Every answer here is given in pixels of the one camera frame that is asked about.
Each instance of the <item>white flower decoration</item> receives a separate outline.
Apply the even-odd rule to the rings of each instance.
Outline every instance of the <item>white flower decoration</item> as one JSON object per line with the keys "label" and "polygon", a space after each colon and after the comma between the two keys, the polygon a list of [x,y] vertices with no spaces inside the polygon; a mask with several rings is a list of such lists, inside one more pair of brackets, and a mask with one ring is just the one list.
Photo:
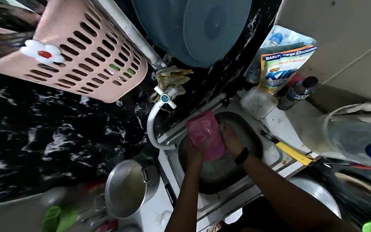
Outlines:
{"label": "white flower decoration", "polygon": [[36,40],[25,41],[25,47],[21,47],[20,51],[27,56],[34,57],[43,64],[63,63],[65,61],[59,48]]}

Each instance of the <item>stainless steel pot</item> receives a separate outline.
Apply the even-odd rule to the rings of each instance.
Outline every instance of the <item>stainless steel pot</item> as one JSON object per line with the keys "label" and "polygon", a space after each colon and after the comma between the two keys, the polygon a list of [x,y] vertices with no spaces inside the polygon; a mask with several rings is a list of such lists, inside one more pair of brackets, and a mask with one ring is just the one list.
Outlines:
{"label": "stainless steel pot", "polygon": [[314,198],[323,203],[334,214],[341,218],[339,206],[332,195],[322,185],[306,177],[293,176],[289,181],[295,186],[301,188],[304,192],[312,195]]}
{"label": "stainless steel pot", "polygon": [[154,196],[159,183],[157,167],[143,167],[134,160],[122,161],[107,179],[107,212],[117,219],[130,217]]}

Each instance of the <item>pink laundry basket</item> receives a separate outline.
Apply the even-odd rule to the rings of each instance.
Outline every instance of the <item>pink laundry basket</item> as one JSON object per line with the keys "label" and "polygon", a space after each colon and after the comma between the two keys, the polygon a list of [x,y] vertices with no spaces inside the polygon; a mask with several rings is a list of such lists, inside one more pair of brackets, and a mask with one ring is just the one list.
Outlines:
{"label": "pink laundry basket", "polygon": [[48,66],[17,51],[0,59],[0,73],[107,103],[147,74],[147,61],[87,0],[48,1],[33,39],[59,47],[65,62]]}

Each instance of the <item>basket hole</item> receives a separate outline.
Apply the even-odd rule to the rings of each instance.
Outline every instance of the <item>basket hole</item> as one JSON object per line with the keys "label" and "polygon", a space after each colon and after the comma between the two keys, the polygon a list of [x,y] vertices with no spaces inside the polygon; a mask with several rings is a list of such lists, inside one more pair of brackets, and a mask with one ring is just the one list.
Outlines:
{"label": "basket hole", "polygon": [[122,76],[119,76],[118,79],[120,79],[121,81],[127,82],[127,80]]}
{"label": "basket hole", "polygon": [[80,92],[80,93],[83,93],[83,94],[89,94],[89,93],[87,93],[87,92],[80,91],[80,90],[77,90],[77,92]]}
{"label": "basket hole", "polygon": [[73,69],[73,72],[78,73],[78,74],[80,74],[81,76],[88,76],[88,74],[86,74],[85,72],[80,71],[80,70],[78,70],[78,69]]}
{"label": "basket hole", "polygon": [[140,54],[138,54],[136,51],[134,51],[134,56],[136,56],[137,57],[137,59],[139,59],[140,60]]}
{"label": "basket hole", "polygon": [[84,34],[82,34],[81,32],[79,32],[79,31],[74,31],[74,35],[75,35],[78,39],[84,41],[85,43],[92,44],[92,40],[91,40],[90,38],[86,37],[86,36],[85,36]]}
{"label": "basket hole", "polygon": [[97,13],[95,13],[91,8],[88,8],[88,11],[89,11],[92,15],[94,15],[94,18],[96,18],[98,21],[101,22],[101,18],[100,18],[100,16],[98,16]]}
{"label": "basket hole", "polygon": [[117,70],[117,71],[121,71],[121,69],[118,68],[115,64],[110,64],[110,68]]}
{"label": "basket hole", "polygon": [[106,80],[110,79],[109,77],[107,77],[106,75],[104,75],[102,73],[99,73],[98,76],[101,77],[101,78],[104,78]]}
{"label": "basket hole", "polygon": [[111,75],[111,76],[115,75],[115,73],[109,69],[104,69],[104,72],[106,72],[106,74]]}
{"label": "basket hole", "polygon": [[128,58],[127,56],[125,56],[124,54],[122,54],[121,52],[118,53],[118,56],[121,57],[121,59],[123,59],[124,61],[128,61]]}
{"label": "basket hole", "polygon": [[48,78],[52,77],[51,74],[48,74],[48,73],[45,73],[45,72],[42,72],[42,71],[39,71],[39,70],[35,70],[35,69],[30,70],[30,72],[35,73],[35,74],[40,75],[40,76],[43,76],[43,77],[48,77]]}
{"label": "basket hole", "polygon": [[95,58],[97,58],[99,61],[102,61],[102,62],[106,60],[104,57],[98,55],[98,53],[95,53],[95,52],[91,53],[91,56],[94,56]]}
{"label": "basket hole", "polygon": [[58,62],[54,62],[54,64],[56,64],[56,65],[58,65],[58,66],[60,66],[60,67],[66,67],[66,65],[64,64],[64,63],[58,63]]}
{"label": "basket hole", "polygon": [[63,56],[66,61],[73,61],[73,59],[71,57],[69,57],[69,56],[67,56],[67,55],[65,55],[63,53],[61,53],[61,56]]}
{"label": "basket hole", "polygon": [[121,62],[121,60],[119,60],[119,59],[115,59],[114,62],[116,64],[120,65],[121,67],[124,67],[125,66],[125,64],[123,62]]}
{"label": "basket hole", "polygon": [[138,60],[141,60],[140,57],[134,53],[134,57],[137,58]]}
{"label": "basket hole", "polygon": [[86,65],[86,64],[78,64],[78,67],[82,68],[82,69],[85,69],[89,72],[92,72],[94,71],[90,66]]}
{"label": "basket hole", "polygon": [[114,44],[117,44],[117,40],[116,40],[116,39],[114,39],[113,37],[111,37],[111,36],[110,36],[109,34],[107,34],[107,33],[106,33],[106,36],[107,36],[108,39],[111,40],[111,42],[113,42]]}
{"label": "basket hole", "polygon": [[94,90],[92,89],[89,89],[87,87],[81,87],[82,90],[85,90],[85,91],[88,91],[88,92],[94,92]]}
{"label": "basket hole", "polygon": [[66,85],[63,85],[63,84],[60,84],[60,83],[55,83],[56,85],[60,86],[60,87],[63,87],[63,88],[66,88],[66,89],[70,89],[71,87],[69,86],[66,86]]}
{"label": "basket hole", "polygon": [[48,66],[48,65],[46,65],[46,64],[38,64],[38,67],[40,67],[40,68],[42,68],[42,69],[45,69],[45,70],[48,70],[48,71],[51,71],[51,72],[53,72],[53,73],[58,73],[58,72],[59,72],[58,69],[53,68],[53,67],[51,67],[51,66]]}
{"label": "basket hole", "polygon": [[114,51],[114,50],[115,50],[114,46],[112,46],[108,41],[103,40],[103,44],[104,44],[106,47],[108,47],[111,51]]}
{"label": "basket hole", "polygon": [[140,64],[140,61],[137,60],[137,58],[133,57],[133,60],[134,60],[137,64]]}
{"label": "basket hole", "polygon": [[121,50],[128,56],[130,55],[130,52],[124,46],[121,46]]}
{"label": "basket hole", "polygon": [[123,73],[124,76],[128,77],[128,78],[131,78],[132,76],[128,73]]}
{"label": "basket hole", "polygon": [[115,34],[114,31],[111,30],[111,34],[112,34],[113,36],[115,36],[115,37],[118,39],[118,35]]}
{"label": "basket hole", "polygon": [[98,85],[95,85],[95,84],[93,84],[91,82],[87,82],[87,85],[88,86],[91,86],[91,87],[94,87],[94,88],[98,88],[99,87]]}
{"label": "basket hole", "polygon": [[133,75],[136,73],[134,70],[132,70],[132,69],[130,69],[130,68],[127,68],[127,71],[128,71],[129,73],[133,74]]}
{"label": "basket hole", "polygon": [[74,46],[76,46],[77,48],[79,49],[83,49],[85,50],[87,47],[85,47],[85,45],[83,45],[82,43],[78,42],[77,40],[73,39],[73,38],[68,38],[67,39],[68,42],[70,42],[71,44],[73,44]]}
{"label": "basket hole", "polygon": [[133,68],[135,68],[136,70],[138,70],[138,66],[137,66],[136,64],[131,63],[131,66],[132,66]]}
{"label": "basket hole", "polygon": [[66,85],[72,85],[72,86],[76,85],[74,82],[68,81],[66,79],[58,79],[58,81],[66,84]]}
{"label": "basket hole", "polygon": [[82,29],[84,29],[86,32],[88,32],[88,34],[96,37],[97,36],[97,33],[94,31],[94,29],[92,29],[89,25],[87,25],[86,23],[84,22],[81,22],[80,23],[80,26],[82,27]]}
{"label": "basket hole", "polygon": [[91,16],[87,13],[84,14],[85,18],[92,24],[94,25],[97,29],[100,29],[100,24],[98,24],[97,22],[95,22],[95,20],[93,18],[91,18]]}
{"label": "basket hole", "polygon": [[65,74],[65,76],[68,77],[68,78],[71,78],[73,80],[76,80],[76,81],[82,80],[80,77],[77,77],[77,76],[72,75],[72,74],[69,74],[69,73],[68,74]]}
{"label": "basket hole", "polygon": [[104,81],[98,79],[98,78],[92,78],[91,80],[93,80],[94,82],[98,83],[98,84],[104,84]]}
{"label": "basket hole", "polygon": [[97,51],[101,52],[101,54],[103,54],[106,57],[111,56],[111,54],[109,52],[107,52],[105,49],[103,49],[102,47],[97,47]]}
{"label": "basket hole", "polygon": [[65,44],[61,44],[59,45],[60,48],[64,49],[65,51],[71,53],[72,55],[74,56],[78,56],[80,53],[75,51],[74,49],[70,48],[69,46],[65,45]]}
{"label": "basket hole", "polygon": [[25,76],[32,77],[32,78],[37,79],[37,80],[39,80],[39,81],[47,81],[47,80],[44,79],[44,78],[37,77],[37,76],[31,75],[31,74],[25,74]]}
{"label": "basket hole", "polygon": [[116,85],[121,85],[121,83],[118,82],[118,81],[113,81],[113,83],[116,84]]}
{"label": "basket hole", "polygon": [[85,58],[84,60],[87,61],[88,63],[96,66],[96,67],[100,66],[100,64],[98,64],[97,62],[95,62],[94,60],[92,60],[90,58]]}
{"label": "basket hole", "polygon": [[130,46],[128,46],[125,42],[122,42],[122,44],[128,49],[128,50],[130,50],[131,51],[131,48],[130,48]]}

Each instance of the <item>wrist watch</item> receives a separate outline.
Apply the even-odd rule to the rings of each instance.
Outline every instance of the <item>wrist watch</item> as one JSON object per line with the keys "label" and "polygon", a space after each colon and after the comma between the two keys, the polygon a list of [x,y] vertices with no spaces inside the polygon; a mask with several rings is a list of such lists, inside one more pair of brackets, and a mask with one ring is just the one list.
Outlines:
{"label": "wrist watch", "polygon": [[246,147],[240,153],[240,155],[237,156],[237,158],[234,160],[234,162],[236,162],[237,165],[240,165],[240,164],[244,163],[244,161],[247,159],[248,156],[249,156],[249,150]]}

